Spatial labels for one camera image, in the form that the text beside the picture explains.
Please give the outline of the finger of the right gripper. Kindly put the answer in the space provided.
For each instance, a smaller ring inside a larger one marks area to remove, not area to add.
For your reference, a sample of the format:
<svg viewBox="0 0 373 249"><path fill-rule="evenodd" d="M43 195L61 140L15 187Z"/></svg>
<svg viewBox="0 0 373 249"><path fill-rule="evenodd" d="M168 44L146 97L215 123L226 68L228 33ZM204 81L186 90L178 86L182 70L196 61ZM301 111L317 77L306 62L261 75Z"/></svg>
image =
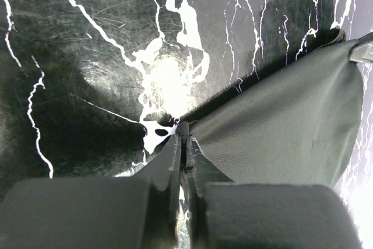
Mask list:
<svg viewBox="0 0 373 249"><path fill-rule="evenodd" d="M373 63L373 32L370 32L357 40L349 53L349 61L362 64Z"/></svg>

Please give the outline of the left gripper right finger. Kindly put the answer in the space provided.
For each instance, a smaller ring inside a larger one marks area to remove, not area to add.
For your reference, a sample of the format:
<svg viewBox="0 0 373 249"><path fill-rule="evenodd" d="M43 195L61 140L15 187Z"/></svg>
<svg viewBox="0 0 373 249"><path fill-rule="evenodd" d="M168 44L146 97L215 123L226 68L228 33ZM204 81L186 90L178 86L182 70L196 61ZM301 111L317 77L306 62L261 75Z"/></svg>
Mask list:
<svg viewBox="0 0 373 249"><path fill-rule="evenodd" d="M238 184L186 143L192 248L361 248L340 198L322 185Z"/></svg>

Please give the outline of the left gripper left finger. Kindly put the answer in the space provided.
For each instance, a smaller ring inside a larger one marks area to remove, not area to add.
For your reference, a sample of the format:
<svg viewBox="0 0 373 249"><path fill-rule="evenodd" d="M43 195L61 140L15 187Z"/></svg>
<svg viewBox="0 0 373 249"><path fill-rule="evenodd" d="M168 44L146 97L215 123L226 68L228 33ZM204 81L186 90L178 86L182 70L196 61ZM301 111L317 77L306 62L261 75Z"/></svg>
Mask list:
<svg viewBox="0 0 373 249"><path fill-rule="evenodd" d="M2 248L175 248L181 137L130 177L35 178L1 203Z"/></svg>

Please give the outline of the black t-shirt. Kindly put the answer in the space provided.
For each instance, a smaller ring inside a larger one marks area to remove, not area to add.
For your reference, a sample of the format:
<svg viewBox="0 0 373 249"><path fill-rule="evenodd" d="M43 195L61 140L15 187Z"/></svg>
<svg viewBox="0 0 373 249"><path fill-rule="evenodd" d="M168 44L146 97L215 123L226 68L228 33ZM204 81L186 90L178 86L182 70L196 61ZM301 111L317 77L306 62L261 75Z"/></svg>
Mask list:
<svg viewBox="0 0 373 249"><path fill-rule="evenodd" d="M212 110L180 125L212 165L236 183L334 187L358 134L363 79L351 51L361 40L332 41L279 69Z"/></svg>

